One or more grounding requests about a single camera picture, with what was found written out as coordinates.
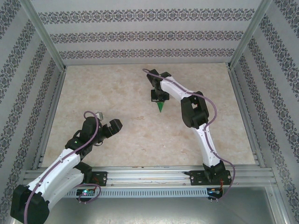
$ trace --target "patterned wallpaper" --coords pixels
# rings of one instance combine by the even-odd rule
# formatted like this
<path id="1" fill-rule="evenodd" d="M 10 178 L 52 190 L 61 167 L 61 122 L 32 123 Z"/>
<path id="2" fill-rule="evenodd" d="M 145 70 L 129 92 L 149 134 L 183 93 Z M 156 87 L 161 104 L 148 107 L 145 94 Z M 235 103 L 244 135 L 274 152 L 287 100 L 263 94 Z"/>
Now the patterned wallpaper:
<path id="1" fill-rule="evenodd" d="M 229 62 L 261 0 L 32 2 L 76 65 Z"/>
<path id="2" fill-rule="evenodd" d="M 291 223 L 299 223 L 298 3 L 273 1 L 235 73 L 268 167 L 273 167 Z"/>
<path id="3" fill-rule="evenodd" d="M 0 223 L 31 169 L 61 71 L 17 0 L 0 1 Z"/>

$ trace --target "beige stone surface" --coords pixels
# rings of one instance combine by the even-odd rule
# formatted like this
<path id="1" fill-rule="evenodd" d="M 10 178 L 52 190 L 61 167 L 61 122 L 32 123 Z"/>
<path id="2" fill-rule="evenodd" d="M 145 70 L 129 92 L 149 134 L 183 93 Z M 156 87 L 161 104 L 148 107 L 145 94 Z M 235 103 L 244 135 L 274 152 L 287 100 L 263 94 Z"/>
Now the beige stone surface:
<path id="1" fill-rule="evenodd" d="M 201 165 L 199 146 L 182 121 L 180 103 L 171 97 L 160 113 L 150 101 L 152 87 L 142 68 L 167 71 L 184 87 L 214 101 L 218 117 L 210 131 L 217 152 L 234 164 L 255 163 L 224 63 L 126 64 L 68 67 L 43 166 L 49 166 L 81 129 L 87 110 L 103 112 L 103 124 L 114 118 L 123 124 L 118 134 L 84 158 L 90 166 Z M 213 108 L 207 105 L 212 119 Z"/>

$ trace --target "purple cable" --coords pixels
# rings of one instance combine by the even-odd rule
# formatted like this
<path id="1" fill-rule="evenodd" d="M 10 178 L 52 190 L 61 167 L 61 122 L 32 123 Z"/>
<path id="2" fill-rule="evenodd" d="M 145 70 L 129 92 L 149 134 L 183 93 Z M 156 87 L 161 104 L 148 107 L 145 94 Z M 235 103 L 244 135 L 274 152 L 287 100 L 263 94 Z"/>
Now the purple cable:
<path id="1" fill-rule="evenodd" d="M 209 98 L 207 98 L 207 97 L 205 97 L 205 96 L 199 95 L 199 94 L 194 93 L 194 92 L 188 92 L 187 90 L 185 90 L 185 89 L 182 88 L 179 84 L 177 84 L 176 82 L 173 82 L 172 80 L 169 80 L 169 79 L 164 78 L 164 77 L 162 77 L 162 76 L 157 76 L 157 75 L 155 75 L 155 74 L 150 73 L 150 70 L 148 70 L 148 69 L 142 69 L 142 71 L 144 71 L 145 73 L 147 73 L 147 74 L 149 74 L 149 75 L 151 75 L 151 76 L 154 76 L 154 77 L 157 77 L 157 78 L 161 78 L 161 79 L 163 79 L 163 80 L 165 80 L 165 81 L 167 81 L 167 82 L 173 83 L 173 84 L 176 85 L 181 91 L 183 91 L 183 92 L 185 92 L 185 93 L 187 93 L 187 94 L 190 94 L 190 95 L 194 95 L 194 96 L 203 98 L 204 100 L 208 101 L 208 102 L 213 106 L 215 115 L 214 115 L 213 119 L 212 119 L 210 122 L 208 122 L 208 123 L 206 124 L 206 126 L 204 127 L 204 133 L 205 133 L 206 142 L 207 142 L 207 145 L 209 146 L 211 152 L 212 152 L 218 159 L 220 159 L 220 160 L 222 160 L 222 161 L 228 163 L 228 164 L 233 168 L 233 172 L 234 172 L 233 177 L 232 177 L 232 182 L 230 183 L 230 185 L 229 185 L 229 187 L 228 187 L 228 190 L 227 190 L 226 193 L 219 199 L 219 201 L 222 200 L 222 198 L 223 198 L 223 197 L 229 192 L 229 190 L 231 189 L 231 187 L 232 187 L 232 185 L 233 185 L 233 182 L 234 182 L 234 180 L 235 180 L 235 166 L 234 166 L 230 161 L 227 161 L 227 160 L 221 158 L 221 157 L 220 157 L 220 156 L 213 150 L 213 148 L 212 148 L 211 145 L 210 145 L 209 139 L 208 139 L 208 137 L 207 137 L 206 128 L 207 128 L 211 123 L 213 123 L 213 122 L 215 121 L 216 117 L 217 117 L 217 108 L 216 108 L 215 104 L 214 104 Z"/>
<path id="2" fill-rule="evenodd" d="M 72 151 L 71 153 L 68 153 L 65 157 L 63 157 L 60 161 L 58 161 L 57 163 L 55 163 L 46 173 L 45 175 L 40 179 L 39 183 L 36 184 L 36 186 L 34 187 L 34 189 L 32 190 L 31 194 L 29 195 L 29 198 L 26 202 L 26 205 L 25 205 L 25 210 L 24 210 L 24 224 L 28 224 L 27 222 L 27 218 L 28 218 L 28 207 L 29 207 L 29 204 L 30 204 L 30 201 L 33 197 L 33 194 L 36 192 L 37 188 L 40 187 L 40 183 L 42 183 L 44 181 L 44 179 L 49 175 L 49 173 L 56 167 L 59 165 L 59 163 L 61 163 L 63 160 L 65 160 L 67 157 L 69 157 L 70 155 L 73 155 L 74 153 L 76 153 L 77 151 L 83 149 L 85 146 L 87 146 L 93 139 L 94 137 L 97 135 L 98 133 L 98 129 L 99 129 L 99 121 L 98 121 L 98 117 L 97 115 L 95 115 L 95 113 L 91 112 L 91 111 L 85 111 L 84 112 L 84 118 L 86 119 L 86 114 L 87 113 L 91 113 L 95 119 L 96 119 L 96 123 L 97 123 L 97 127 L 95 129 L 95 132 L 93 134 L 93 136 L 90 138 L 90 140 L 88 140 L 84 145 L 80 146 L 79 148 L 77 148 L 76 150 Z"/>
<path id="3" fill-rule="evenodd" d="M 98 184 L 96 184 L 96 183 L 84 183 L 84 184 L 79 184 L 79 185 L 76 186 L 76 188 L 77 188 L 77 187 L 85 187 L 85 186 L 94 186 L 94 187 L 98 187 L 99 190 L 100 190 L 99 193 L 96 195 L 96 197 L 90 199 L 90 200 L 87 201 L 87 202 L 83 202 L 84 204 L 88 204 L 88 203 L 90 203 L 90 202 L 93 202 L 95 199 L 97 199 L 97 198 L 100 196 L 102 189 L 101 189 L 101 187 L 100 187 Z M 79 200 L 79 203 L 82 202 L 82 201 L 80 200 L 82 195 L 83 195 L 83 194 L 79 195 L 79 199 L 78 199 L 78 200 Z"/>

